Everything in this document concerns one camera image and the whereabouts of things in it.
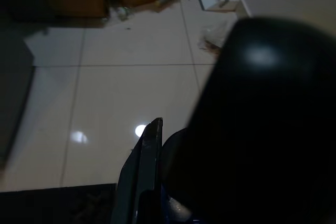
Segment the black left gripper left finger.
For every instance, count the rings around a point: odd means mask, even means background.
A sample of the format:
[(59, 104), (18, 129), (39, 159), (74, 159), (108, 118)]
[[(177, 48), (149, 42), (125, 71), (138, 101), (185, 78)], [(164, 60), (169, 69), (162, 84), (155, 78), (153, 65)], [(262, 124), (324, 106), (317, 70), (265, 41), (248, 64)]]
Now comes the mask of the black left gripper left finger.
[(162, 224), (160, 152), (163, 119), (148, 124), (124, 163), (110, 224)]

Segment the clear plastic wrap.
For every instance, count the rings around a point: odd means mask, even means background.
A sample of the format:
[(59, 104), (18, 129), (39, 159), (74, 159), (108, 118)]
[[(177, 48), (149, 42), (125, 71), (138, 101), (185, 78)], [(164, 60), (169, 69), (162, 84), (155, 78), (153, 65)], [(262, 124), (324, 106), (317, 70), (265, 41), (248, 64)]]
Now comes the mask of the clear plastic wrap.
[(213, 24), (206, 26), (202, 29), (198, 47), (202, 50), (219, 50), (223, 46), (228, 33), (230, 31), (230, 26), (228, 22), (221, 22), (218, 24)]

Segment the large black floor mat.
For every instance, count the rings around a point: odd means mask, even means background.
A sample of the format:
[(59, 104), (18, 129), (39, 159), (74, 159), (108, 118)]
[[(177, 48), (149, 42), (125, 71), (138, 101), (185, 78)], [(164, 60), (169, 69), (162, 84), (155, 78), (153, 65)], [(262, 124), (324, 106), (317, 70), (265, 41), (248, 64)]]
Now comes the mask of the large black floor mat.
[(116, 184), (0, 193), (0, 224), (110, 224)]

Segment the clear plastic bottle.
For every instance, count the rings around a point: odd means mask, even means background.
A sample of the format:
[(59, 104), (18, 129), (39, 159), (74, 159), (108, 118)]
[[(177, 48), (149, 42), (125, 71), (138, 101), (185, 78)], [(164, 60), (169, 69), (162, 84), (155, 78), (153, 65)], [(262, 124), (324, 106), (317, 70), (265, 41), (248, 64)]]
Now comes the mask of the clear plastic bottle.
[(130, 16), (130, 10), (127, 7), (117, 7), (115, 11), (120, 20), (127, 20)]

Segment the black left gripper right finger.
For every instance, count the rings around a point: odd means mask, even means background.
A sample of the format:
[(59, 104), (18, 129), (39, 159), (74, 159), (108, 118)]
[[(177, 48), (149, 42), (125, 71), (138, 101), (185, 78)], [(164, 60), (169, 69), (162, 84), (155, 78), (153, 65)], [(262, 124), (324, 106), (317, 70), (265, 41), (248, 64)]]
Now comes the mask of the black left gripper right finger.
[(221, 224), (336, 224), (336, 38), (234, 25), (181, 146), (181, 203)]

